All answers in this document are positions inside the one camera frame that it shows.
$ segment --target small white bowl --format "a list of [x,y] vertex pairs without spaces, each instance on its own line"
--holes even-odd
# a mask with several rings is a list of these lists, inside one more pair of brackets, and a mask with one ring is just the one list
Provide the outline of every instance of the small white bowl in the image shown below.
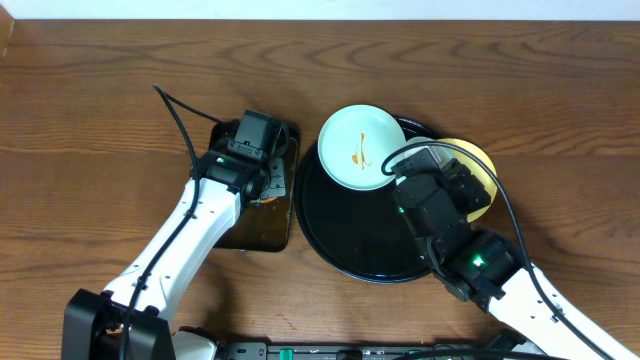
[[[382,173],[382,162],[406,144],[398,122],[382,109],[353,105],[325,122],[318,138],[320,163],[338,184],[353,190],[381,188],[393,180]],[[401,157],[388,165],[391,168]]]

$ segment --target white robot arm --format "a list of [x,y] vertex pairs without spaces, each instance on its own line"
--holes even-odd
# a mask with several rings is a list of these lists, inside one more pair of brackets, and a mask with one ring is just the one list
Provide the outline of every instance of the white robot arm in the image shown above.
[[[567,319],[614,359],[638,359],[631,351],[576,309],[556,290],[539,268],[534,268],[545,294]],[[542,302],[525,269],[503,286],[506,295],[489,302],[489,313],[511,326],[547,355],[566,359],[602,359],[578,339]]]
[[[107,285],[105,290],[113,293],[113,301],[128,303],[139,273],[188,209],[193,197],[193,181],[187,183],[178,206],[140,256]],[[240,199],[237,194],[229,192],[226,185],[216,181],[200,181],[200,204],[195,217],[157,263],[136,304],[139,311],[148,306],[158,309],[158,317],[169,323],[173,321],[180,299],[204,258],[239,216]],[[564,298],[539,268],[535,271],[545,293],[601,349],[614,359],[637,359]],[[506,294],[499,300],[491,299],[488,312],[527,337],[544,353],[567,359],[600,359],[542,303],[525,269],[518,270],[502,290]],[[178,332],[172,340],[177,359],[209,360],[215,355],[215,343],[201,336]]]
[[[149,245],[120,276],[107,285],[105,291],[112,293],[111,300],[120,304],[129,303],[143,269],[189,209],[194,181],[191,179],[186,184],[175,210]],[[171,325],[178,303],[196,271],[220,237],[240,216],[240,195],[227,188],[227,185],[214,180],[200,180],[199,203],[195,214],[153,268],[146,287],[140,293],[136,310],[144,311],[151,306],[157,309],[158,317]]]

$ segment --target wood grain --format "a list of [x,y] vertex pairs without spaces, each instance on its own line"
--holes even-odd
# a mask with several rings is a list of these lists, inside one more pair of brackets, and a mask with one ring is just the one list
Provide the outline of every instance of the wood grain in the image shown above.
[[[232,119],[411,116],[492,156],[534,261],[640,353],[637,23],[21,21],[0,67],[0,354],[59,356],[62,315],[173,209],[189,167],[151,88]],[[185,115],[200,150],[211,124]],[[502,203],[481,219],[511,229]],[[326,264],[292,222],[280,253],[212,252],[175,326],[272,341],[482,341],[500,328],[429,277],[382,286]]]

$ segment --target black plate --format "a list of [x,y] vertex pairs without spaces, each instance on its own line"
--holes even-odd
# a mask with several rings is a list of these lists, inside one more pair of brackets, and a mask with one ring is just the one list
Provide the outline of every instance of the black plate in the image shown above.
[[[396,117],[405,137],[440,138],[414,120]],[[391,198],[395,182],[374,190],[347,189],[324,171],[317,143],[305,155],[294,189],[302,232],[329,264],[357,279],[394,283],[430,273],[417,258],[417,249],[398,207]]]

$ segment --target food residue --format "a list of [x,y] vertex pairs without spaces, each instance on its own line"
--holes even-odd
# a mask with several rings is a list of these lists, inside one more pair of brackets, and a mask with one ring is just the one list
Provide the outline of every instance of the food residue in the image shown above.
[[367,163],[367,160],[364,156],[364,133],[360,133],[360,144],[356,144],[356,153],[351,155],[351,160],[358,165],[358,149],[360,149],[360,158],[362,159],[362,170],[364,170],[364,166],[371,166],[371,161]]

